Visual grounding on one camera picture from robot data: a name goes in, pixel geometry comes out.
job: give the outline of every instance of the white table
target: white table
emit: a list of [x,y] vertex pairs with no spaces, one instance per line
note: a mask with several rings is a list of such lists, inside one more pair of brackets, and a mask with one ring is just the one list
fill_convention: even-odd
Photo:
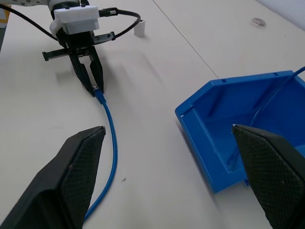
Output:
[[219,78],[305,65],[305,32],[255,0],[154,1]]

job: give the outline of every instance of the small round object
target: small round object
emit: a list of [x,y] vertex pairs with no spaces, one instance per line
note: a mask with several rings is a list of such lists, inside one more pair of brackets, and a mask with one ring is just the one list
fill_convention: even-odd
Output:
[[266,22],[263,19],[260,18],[253,18],[252,23],[258,27],[265,27]]

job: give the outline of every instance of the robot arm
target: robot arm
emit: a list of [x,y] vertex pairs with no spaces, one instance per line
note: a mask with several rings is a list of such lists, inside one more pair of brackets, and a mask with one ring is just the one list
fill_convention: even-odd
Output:
[[10,4],[19,6],[38,6],[45,5],[48,6],[50,10],[59,3],[63,2],[75,2],[80,4],[79,0],[0,0],[0,4]]
[[[63,49],[43,52],[44,59],[48,61],[53,58],[69,56],[76,76],[92,96],[95,96],[94,88],[85,65],[80,63],[79,58],[83,56],[90,57],[92,75],[97,87],[103,92],[103,70],[94,45],[114,41],[116,38],[133,29],[141,21],[141,17],[137,13],[119,10],[117,8],[99,10],[98,7],[89,5],[87,0],[0,0],[1,3],[21,6],[47,5],[49,7],[53,18],[50,25],[52,35],[23,14],[9,7],[0,5],[0,8],[17,14],[51,38],[57,40]],[[137,20],[130,27],[118,34],[110,32],[98,36],[94,35],[93,31],[99,29],[99,17],[116,16],[118,14],[133,16]]]

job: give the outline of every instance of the textured black pad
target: textured black pad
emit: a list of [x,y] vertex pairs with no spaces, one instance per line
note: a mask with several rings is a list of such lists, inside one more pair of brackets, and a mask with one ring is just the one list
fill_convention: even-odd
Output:
[[32,180],[0,229],[81,229],[89,208],[105,128],[79,132]]
[[235,125],[233,134],[249,183],[270,225],[274,229],[303,228],[303,156],[284,138],[265,130]]

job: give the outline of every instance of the blue plastic bin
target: blue plastic bin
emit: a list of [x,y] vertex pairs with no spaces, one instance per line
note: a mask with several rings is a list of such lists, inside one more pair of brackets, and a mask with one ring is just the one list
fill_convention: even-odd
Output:
[[[293,72],[212,80],[178,106],[176,115],[214,193],[244,181],[247,175],[231,133],[233,124],[250,125],[262,100]],[[254,127],[286,138],[305,156],[305,83],[292,79],[255,119]]]

